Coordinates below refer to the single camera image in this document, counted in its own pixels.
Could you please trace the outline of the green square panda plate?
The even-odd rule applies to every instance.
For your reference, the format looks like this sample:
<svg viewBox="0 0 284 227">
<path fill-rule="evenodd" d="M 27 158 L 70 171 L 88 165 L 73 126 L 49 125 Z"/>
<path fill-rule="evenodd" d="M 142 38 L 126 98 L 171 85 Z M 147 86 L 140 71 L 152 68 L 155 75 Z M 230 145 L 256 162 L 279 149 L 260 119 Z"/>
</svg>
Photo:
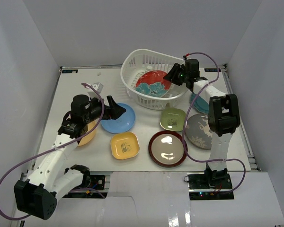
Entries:
<svg viewBox="0 0 284 227">
<path fill-rule="evenodd" d="M 168 131 L 180 132 L 183 130 L 186 113 L 178 108 L 165 108 L 161 112 L 160 125 Z"/>
</svg>

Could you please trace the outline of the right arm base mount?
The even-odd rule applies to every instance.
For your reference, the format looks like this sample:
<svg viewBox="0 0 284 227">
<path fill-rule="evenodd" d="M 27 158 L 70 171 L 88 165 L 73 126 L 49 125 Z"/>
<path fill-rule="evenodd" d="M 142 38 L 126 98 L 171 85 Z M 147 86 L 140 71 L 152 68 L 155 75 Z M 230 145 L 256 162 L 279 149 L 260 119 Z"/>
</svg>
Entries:
<svg viewBox="0 0 284 227">
<path fill-rule="evenodd" d="M 183 178 L 183 181 L 188 185 L 190 201 L 219 201 L 233 200 L 234 193 L 232 190 L 232 182 L 230 175 L 219 180 L 216 183 L 209 184 L 204 174 L 188 174 Z"/>
</svg>

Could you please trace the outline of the orange round plate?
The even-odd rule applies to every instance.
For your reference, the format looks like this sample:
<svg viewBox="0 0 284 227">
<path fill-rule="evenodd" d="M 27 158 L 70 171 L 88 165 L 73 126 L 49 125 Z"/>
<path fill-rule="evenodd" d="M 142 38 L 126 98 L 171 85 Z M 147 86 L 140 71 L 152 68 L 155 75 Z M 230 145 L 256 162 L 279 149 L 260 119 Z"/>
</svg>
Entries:
<svg viewBox="0 0 284 227">
<path fill-rule="evenodd" d="M 87 132 L 88 132 L 88 135 L 83 137 L 80 142 L 78 143 L 78 146 L 81 147 L 81 146 L 84 146 L 86 144 L 88 144 L 93 138 L 94 136 L 96 135 L 96 132 L 97 132 L 97 128 L 95 128 L 93 131 L 93 127 L 96 125 L 97 121 L 93 121 L 93 122 L 90 122 L 88 125 L 87 125 Z"/>
</svg>

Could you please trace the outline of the yellow square panda plate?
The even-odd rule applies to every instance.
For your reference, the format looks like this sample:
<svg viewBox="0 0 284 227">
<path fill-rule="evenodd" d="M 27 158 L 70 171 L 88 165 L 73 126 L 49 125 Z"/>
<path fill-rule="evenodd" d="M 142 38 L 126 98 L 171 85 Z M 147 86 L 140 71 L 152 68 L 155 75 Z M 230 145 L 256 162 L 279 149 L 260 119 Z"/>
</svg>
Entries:
<svg viewBox="0 0 284 227">
<path fill-rule="evenodd" d="M 125 160 L 138 155 L 140 151 L 137 136 L 132 132 L 114 135 L 110 141 L 111 153 L 115 159 Z"/>
</svg>

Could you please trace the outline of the teal scalloped round plate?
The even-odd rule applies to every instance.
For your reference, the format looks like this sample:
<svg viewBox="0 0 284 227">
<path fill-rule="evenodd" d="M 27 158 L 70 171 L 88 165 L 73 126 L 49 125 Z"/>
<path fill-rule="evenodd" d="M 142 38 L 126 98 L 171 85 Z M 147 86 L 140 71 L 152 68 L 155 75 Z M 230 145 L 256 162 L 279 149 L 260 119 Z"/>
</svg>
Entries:
<svg viewBox="0 0 284 227">
<path fill-rule="evenodd" d="M 209 104 L 206 103 L 201 97 L 197 97 L 195 102 L 193 103 L 193 106 L 191 109 L 196 110 L 199 113 L 202 114 L 208 114 L 209 113 Z"/>
</svg>

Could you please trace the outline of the light blue round plate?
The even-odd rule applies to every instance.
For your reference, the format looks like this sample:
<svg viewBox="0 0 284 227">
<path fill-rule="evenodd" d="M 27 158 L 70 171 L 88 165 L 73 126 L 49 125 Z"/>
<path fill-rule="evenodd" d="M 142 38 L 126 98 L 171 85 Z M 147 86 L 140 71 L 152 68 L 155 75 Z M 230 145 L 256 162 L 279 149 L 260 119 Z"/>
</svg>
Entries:
<svg viewBox="0 0 284 227">
<path fill-rule="evenodd" d="M 104 130 L 112 134 L 119 134 L 129 131 L 135 124 L 136 115 L 134 110 L 124 103 L 118 103 L 126 109 L 126 112 L 116 120 L 102 120 L 101 125 Z"/>
</svg>

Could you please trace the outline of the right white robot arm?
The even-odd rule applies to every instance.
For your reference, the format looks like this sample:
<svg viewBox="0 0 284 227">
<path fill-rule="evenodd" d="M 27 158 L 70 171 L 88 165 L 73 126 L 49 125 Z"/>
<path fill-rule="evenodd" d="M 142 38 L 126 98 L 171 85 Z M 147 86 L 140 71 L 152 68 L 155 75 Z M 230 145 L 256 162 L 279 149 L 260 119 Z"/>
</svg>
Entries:
<svg viewBox="0 0 284 227">
<path fill-rule="evenodd" d="M 199 61 L 185 60 L 175 63 L 164 79 L 174 85 L 185 86 L 209 105 L 208 125 L 212 131 L 212 146 L 204 171 L 205 185 L 216 188 L 227 177 L 226 159 L 230 140 L 240 125 L 238 99 L 235 94 L 226 94 L 204 77 L 200 77 Z"/>
</svg>

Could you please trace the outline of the red floral round plate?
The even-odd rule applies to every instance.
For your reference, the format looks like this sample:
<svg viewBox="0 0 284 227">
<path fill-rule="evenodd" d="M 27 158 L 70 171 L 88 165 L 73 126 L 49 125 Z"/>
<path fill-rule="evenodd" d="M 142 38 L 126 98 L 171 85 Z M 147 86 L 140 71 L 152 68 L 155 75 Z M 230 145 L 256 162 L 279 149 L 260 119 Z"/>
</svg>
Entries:
<svg viewBox="0 0 284 227">
<path fill-rule="evenodd" d="M 152 97 L 163 97 L 171 87 L 171 82 L 164 79 L 166 72 L 152 70 L 143 74 L 135 85 L 135 90 Z"/>
</svg>

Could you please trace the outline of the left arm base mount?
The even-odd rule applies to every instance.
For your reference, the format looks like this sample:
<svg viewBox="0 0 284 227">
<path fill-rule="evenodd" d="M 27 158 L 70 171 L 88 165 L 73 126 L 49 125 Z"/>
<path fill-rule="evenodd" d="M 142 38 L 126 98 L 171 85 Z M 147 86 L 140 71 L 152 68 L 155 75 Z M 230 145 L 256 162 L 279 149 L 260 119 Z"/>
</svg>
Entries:
<svg viewBox="0 0 284 227">
<path fill-rule="evenodd" d="M 71 190 L 64 198 L 72 199 L 105 199 L 105 175 L 91 175 L 87 177 L 84 185 L 77 186 Z"/>
</svg>

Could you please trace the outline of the red rimmed beige round plate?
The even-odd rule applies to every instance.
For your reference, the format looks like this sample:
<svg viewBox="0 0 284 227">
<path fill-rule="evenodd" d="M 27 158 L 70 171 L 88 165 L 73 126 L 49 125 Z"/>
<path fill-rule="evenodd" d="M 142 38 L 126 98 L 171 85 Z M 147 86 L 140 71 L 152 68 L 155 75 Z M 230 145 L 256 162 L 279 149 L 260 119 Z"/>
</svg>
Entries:
<svg viewBox="0 0 284 227">
<path fill-rule="evenodd" d="M 174 131 L 155 133 L 149 141 L 148 153 L 154 163 L 165 168 L 177 167 L 187 157 L 182 144 L 182 136 Z"/>
</svg>

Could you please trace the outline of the grey deer round plate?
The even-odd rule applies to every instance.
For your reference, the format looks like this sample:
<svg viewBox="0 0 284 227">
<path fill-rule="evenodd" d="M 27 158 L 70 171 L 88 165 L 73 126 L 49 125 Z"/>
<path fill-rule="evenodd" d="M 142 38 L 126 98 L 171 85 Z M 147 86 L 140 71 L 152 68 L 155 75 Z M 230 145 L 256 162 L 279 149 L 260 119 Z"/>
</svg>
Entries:
<svg viewBox="0 0 284 227">
<path fill-rule="evenodd" d="M 208 116 L 204 113 L 191 116 L 186 122 L 185 135 L 196 147 L 210 150 L 213 133 L 209 127 Z"/>
</svg>

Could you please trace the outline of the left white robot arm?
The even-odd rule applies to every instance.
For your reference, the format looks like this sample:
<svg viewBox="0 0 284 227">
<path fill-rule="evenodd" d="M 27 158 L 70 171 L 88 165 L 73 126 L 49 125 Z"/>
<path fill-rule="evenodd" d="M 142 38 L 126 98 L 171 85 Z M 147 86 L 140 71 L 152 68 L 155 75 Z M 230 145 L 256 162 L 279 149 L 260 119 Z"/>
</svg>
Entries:
<svg viewBox="0 0 284 227">
<path fill-rule="evenodd" d="M 90 185 L 89 168 L 74 165 L 58 178 L 64 162 L 79 145 L 82 136 L 89 132 L 88 125 L 96 119 L 116 120 L 126 109 L 107 96 L 109 105 L 101 99 L 76 95 L 71 110 L 64 116 L 53 143 L 53 151 L 46 154 L 36 170 L 25 181 L 17 181 L 14 194 L 17 209 L 47 220 L 56 209 L 58 201 L 75 187 L 85 189 Z"/>
</svg>

